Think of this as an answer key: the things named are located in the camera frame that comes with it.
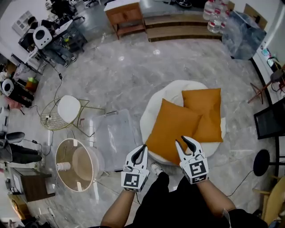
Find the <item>plastic bottle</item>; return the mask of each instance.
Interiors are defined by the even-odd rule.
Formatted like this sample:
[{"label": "plastic bottle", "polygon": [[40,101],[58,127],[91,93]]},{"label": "plastic bottle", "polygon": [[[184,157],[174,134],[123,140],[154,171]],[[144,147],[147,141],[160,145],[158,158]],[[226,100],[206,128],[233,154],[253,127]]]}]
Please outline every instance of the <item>plastic bottle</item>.
[{"label": "plastic bottle", "polygon": [[219,9],[215,9],[215,12],[211,15],[210,20],[208,22],[208,30],[212,33],[218,33],[221,28],[221,11]]},{"label": "plastic bottle", "polygon": [[203,18],[209,20],[215,10],[215,0],[208,0],[204,6]]},{"label": "plastic bottle", "polygon": [[223,34],[224,33],[224,28],[226,27],[227,25],[227,20],[229,18],[229,15],[230,15],[230,11],[227,9],[226,12],[224,13],[221,13],[221,21],[222,21],[222,24],[221,24],[221,29],[220,29],[220,33]]}]

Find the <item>white round pouf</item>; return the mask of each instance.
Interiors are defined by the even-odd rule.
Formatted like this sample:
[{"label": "white round pouf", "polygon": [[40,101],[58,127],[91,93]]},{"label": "white round pouf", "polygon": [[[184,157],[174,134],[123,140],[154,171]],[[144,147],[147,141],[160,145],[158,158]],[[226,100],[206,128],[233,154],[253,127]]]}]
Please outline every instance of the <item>white round pouf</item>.
[{"label": "white round pouf", "polygon": [[[204,89],[207,89],[207,87],[200,82],[177,80],[177,81],[171,82],[169,85],[164,87],[162,90],[153,94],[139,122],[143,143],[147,141],[148,137],[150,136],[152,132],[152,129],[153,129],[153,126],[155,125],[155,121],[159,113],[163,98],[173,104],[183,107],[182,90],[204,90]],[[222,138],[224,138],[226,134],[226,118],[221,118],[221,130],[222,130]],[[219,144],[220,144],[219,142],[201,143],[205,156],[209,157],[213,155],[214,152],[217,150]],[[148,151],[148,152],[150,156],[156,161],[158,161],[159,163],[166,164],[166,165],[175,165],[172,162],[167,161],[163,157],[153,153],[152,151]]]},{"label": "white round pouf", "polygon": [[81,104],[78,99],[65,95],[58,103],[57,112],[66,123],[71,123],[77,117],[80,108]]}]

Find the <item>white ottoman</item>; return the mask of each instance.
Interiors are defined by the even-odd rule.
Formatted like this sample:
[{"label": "white ottoman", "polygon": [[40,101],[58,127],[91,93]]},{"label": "white ottoman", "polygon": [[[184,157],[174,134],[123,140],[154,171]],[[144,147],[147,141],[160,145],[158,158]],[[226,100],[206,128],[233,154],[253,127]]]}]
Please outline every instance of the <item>white ottoman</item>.
[{"label": "white ottoman", "polygon": [[[141,120],[139,122],[143,143],[147,141],[149,135],[151,134],[151,131],[155,124],[163,98],[171,103],[174,103],[179,106],[183,106],[182,90],[204,90],[204,89],[207,89],[207,87],[200,82],[177,80],[177,81],[171,82],[169,85],[164,87],[162,90],[155,93],[150,98],[147,104],[146,110],[144,111],[141,117]],[[221,118],[221,130],[222,130],[222,138],[224,138],[226,134],[226,118]],[[219,144],[220,144],[219,142],[201,143],[205,156],[209,157],[213,155],[213,153],[217,150]],[[151,151],[149,151],[149,154],[153,159],[155,159],[159,163],[166,164],[166,165],[175,165],[172,162],[167,161],[163,157]]]}]

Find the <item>shoe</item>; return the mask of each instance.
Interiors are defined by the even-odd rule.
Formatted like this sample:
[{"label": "shoe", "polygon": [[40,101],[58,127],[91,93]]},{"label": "shoe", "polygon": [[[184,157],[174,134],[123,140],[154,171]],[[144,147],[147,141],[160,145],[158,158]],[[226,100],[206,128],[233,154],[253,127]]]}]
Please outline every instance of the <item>shoe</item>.
[{"label": "shoe", "polygon": [[76,55],[74,55],[74,56],[71,58],[71,60],[72,60],[73,62],[75,62],[75,61],[77,60]]},{"label": "shoe", "polygon": [[151,164],[151,171],[156,175],[159,176],[161,172],[164,172],[164,170],[156,163]]}]

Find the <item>clear plastic bag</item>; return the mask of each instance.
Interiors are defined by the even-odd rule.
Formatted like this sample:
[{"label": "clear plastic bag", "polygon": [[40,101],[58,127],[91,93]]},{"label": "clear plastic bag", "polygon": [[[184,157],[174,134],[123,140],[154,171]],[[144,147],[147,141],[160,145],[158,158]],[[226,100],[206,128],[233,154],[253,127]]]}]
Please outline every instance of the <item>clear plastic bag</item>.
[{"label": "clear plastic bag", "polygon": [[248,60],[253,57],[265,35],[266,32],[250,16],[232,11],[222,42],[235,59]]}]

